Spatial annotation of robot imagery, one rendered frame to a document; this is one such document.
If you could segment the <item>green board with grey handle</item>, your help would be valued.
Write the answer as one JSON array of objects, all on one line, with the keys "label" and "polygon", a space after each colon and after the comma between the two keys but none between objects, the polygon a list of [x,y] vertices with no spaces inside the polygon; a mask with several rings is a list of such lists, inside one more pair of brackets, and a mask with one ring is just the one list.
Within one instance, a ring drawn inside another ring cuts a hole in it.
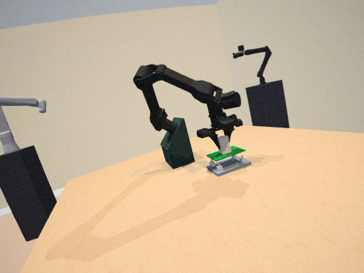
[{"label": "green board with grey handle", "polygon": [[218,141],[221,149],[207,155],[207,157],[216,162],[246,151],[236,146],[230,146],[229,137],[227,135],[218,136]]}]

